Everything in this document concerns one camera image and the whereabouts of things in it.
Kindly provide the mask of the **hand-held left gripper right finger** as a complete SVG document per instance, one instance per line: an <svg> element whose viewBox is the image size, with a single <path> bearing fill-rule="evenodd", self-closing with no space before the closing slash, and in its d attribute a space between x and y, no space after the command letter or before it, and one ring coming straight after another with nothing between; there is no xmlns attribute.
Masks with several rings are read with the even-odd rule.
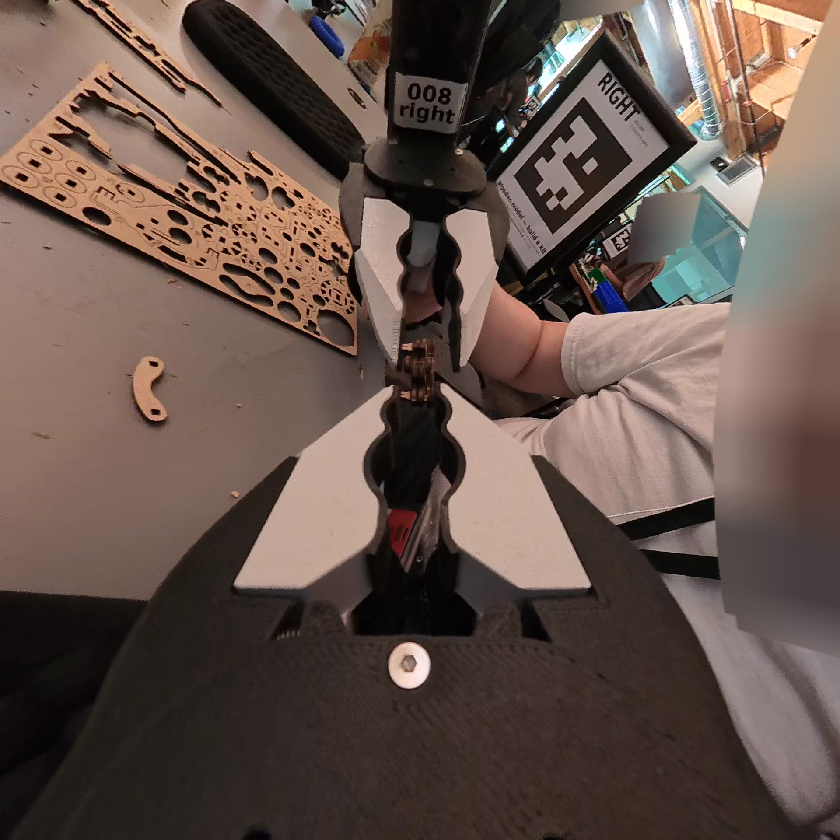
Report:
<svg viewBox="0 0 840 840"><path fill-rule="evenodd" d="M592 583L529 452L449 385L444 431L462 455L444 535L455 590L476 613L501 603L581 595Z"/></svg>

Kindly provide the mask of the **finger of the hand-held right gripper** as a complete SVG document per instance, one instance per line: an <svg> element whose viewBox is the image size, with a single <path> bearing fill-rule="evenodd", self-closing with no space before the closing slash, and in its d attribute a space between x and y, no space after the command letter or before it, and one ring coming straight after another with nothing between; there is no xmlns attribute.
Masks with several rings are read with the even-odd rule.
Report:
<svg viewBox="0 0 840 840"><path fill-rule="evenodd" d="M354 264L364 305L385 358L397 365L402 345L406 266L401 244L411 231L411 218L387 198L367 196L361 219L360 245Z"/></svg>
<svg viewBox="0 0 840 840"><path fill-rule="evenodd" d="M451 364L459 371L473 353L496 285L489 217L471 208L446 216L444 244L454 248L444 283L444 327Z"/></svg>

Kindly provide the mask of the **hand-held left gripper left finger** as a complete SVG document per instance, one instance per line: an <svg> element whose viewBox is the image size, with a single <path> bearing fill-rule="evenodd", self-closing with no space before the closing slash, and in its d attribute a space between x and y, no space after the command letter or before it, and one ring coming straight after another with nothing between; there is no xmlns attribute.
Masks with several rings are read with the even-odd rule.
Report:
<svg viewBox="0 0 840 840"><path fill-rule="evenodd" d="M234 580L244 595L330 602L350 613L371 593L367 555L381 502L364 459L385 431L383 388L303 449Z"/></svg>

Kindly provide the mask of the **small wooden gear assembly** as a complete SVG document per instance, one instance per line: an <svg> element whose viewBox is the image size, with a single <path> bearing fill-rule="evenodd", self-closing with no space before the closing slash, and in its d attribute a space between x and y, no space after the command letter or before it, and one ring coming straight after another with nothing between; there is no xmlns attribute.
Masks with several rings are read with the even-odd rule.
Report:
<svg viewBox="0 0 840 840"><path fill-rule="evenodd" d="M400 398L413 405L426 405L435 399L436 345L422 338L403 343L397 356L397 370L407 378L400 385Z"/></svg>

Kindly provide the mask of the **person's right forearm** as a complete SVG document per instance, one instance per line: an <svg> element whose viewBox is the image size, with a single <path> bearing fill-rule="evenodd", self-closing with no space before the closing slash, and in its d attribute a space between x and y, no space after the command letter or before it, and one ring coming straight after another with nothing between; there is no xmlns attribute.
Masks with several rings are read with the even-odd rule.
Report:
<svg viewBox="0 0 840 840"><path fill-rule="evenodd" d="M572 397L561 363L570 324L542 321L495 284L469 363L491 380L518 391Z"/></svg>

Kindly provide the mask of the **curved wooden link piece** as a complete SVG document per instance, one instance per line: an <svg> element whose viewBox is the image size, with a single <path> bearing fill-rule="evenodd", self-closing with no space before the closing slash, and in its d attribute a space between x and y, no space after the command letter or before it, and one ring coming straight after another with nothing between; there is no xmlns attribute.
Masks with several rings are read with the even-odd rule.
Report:
<svg viewBox="0 0 840 840"><path fill-rule="evenodd" d="M167 411L154 393L156 383L162 378L165 366L161 359L144 356L132 374L132 396L143 418L153 424L167 419Z"/></svg>

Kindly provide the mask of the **laser-cut plywood parts sheet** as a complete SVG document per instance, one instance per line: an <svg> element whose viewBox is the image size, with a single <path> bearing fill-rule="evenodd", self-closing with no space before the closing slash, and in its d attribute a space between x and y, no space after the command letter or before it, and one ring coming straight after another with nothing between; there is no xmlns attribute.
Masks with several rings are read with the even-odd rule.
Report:
<svg viewBox="0 0 840 840"><path fill-rule="evenodd" d="M177 153L169 182L122 161L87 118L117 117ZM241 160L134 89L106 62L2 154L2 183L168 269L358 353L350 242L337 211L254 150Z"/></svg>

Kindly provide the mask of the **person's right hand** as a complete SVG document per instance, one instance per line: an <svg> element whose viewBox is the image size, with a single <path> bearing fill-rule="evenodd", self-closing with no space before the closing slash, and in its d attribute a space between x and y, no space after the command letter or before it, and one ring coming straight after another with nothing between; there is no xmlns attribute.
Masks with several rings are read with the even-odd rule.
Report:
<svg viewBox="0 0 840 840"><path fill-rule="evenodd" d="M438 302L433 288L422 292L408 290L404 295L403 322L407 328L434 319L443 305Z"/></svg>

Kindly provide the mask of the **orange printed carton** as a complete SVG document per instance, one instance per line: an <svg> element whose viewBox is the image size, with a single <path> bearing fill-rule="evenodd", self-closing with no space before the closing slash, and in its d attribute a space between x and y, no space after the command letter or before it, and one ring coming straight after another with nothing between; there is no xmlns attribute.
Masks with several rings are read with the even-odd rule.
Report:
<svg viewBox="0 0 840 840"><path fill-rule="evenodd" d="M369 15L348 54L348 67L357 80L373 88L390 63L392 48L392 8L381 4Z"/></svg>

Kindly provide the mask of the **clear badge holder red card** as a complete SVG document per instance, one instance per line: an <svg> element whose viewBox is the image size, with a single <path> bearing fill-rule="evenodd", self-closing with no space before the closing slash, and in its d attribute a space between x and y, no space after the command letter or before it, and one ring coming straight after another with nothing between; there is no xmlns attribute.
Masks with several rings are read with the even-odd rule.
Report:
<svg viewBox="0 0 840 840"><path fill-rule="evenodd" d="M424 574L438 549L443 502L449 488L446 477L435 469L427 498L419 509L388 511L392 551L409 578Z"/></svg>

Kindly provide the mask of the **blue plastic object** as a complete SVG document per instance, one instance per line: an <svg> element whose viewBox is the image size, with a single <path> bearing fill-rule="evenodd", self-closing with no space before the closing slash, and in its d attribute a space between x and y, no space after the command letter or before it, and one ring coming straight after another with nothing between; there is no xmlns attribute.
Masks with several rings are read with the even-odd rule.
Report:
<svg viewBox="0 0 840 840"><path fill-rule="evenodd" d="M327 48L332 56L341 59L344 55L344 45L335 30L320 15L313 15L310 18L309 26L318 40Z"/></svg>

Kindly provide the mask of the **black framed tag sign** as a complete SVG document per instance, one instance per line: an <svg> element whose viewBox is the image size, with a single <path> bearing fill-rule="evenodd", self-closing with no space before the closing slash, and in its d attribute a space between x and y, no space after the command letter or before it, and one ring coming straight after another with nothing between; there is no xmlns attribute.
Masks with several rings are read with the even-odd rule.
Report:
<svg viewBox="0 0 840 840"><path fill-rule="evenodd" d="M488 167L523 284L573 259L697 138L600 27L559 89Z"/></svg>

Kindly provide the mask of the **black mesh wrist pad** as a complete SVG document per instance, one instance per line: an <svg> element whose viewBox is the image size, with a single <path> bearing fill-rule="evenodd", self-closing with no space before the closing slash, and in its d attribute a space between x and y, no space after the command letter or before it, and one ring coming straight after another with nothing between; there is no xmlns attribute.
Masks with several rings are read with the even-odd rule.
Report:
<svg viewBox="0 0 840 840"><path fill-rule="evenodd" d="M227 1L189 3L185 32L257 109L342 181L364 139L339 106L245 11Z"/></svg>

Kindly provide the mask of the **teal glass partition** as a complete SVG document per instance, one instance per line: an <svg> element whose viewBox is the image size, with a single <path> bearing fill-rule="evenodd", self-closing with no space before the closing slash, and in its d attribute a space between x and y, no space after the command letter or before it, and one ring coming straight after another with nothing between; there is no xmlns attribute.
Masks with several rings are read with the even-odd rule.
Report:
<svg viewBox="0 0 840 840"><path fill-rule="evenodd" d="M653 280L664 306L709 304L731 299L748 228L700 186L694 227L687 247L666 258Z"/></svg>

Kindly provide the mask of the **silver ventilation duct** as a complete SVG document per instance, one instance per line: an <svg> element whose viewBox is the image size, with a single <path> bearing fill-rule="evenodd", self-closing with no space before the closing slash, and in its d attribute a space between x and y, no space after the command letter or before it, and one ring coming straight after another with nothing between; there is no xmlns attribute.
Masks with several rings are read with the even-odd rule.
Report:
<svg viewBox="0 0 840 840"><path fill-rule="evenodd" d="M700 109L699 136L718 140L723 121L701 48L700 26L691 2L645 1L635 27L654 84L673 109L692 100Z"/></svg>

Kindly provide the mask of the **leftover plywood sheet frame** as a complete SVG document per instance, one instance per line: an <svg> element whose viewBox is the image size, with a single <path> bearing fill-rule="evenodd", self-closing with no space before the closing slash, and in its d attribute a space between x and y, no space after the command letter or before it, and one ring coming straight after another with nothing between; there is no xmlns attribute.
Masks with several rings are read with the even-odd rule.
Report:
<svg viewBox="0 0 840 840"><path fill-rule="evenodd" d="M108 1L76 1L76 5L87 14L95 17L101 25L116 35L126 46L157 71L174 89L185 93L192 87L206 95L219 108L223 103L200 80L162 47L160 47L142 28L131 22L121 11Z"/></svg>

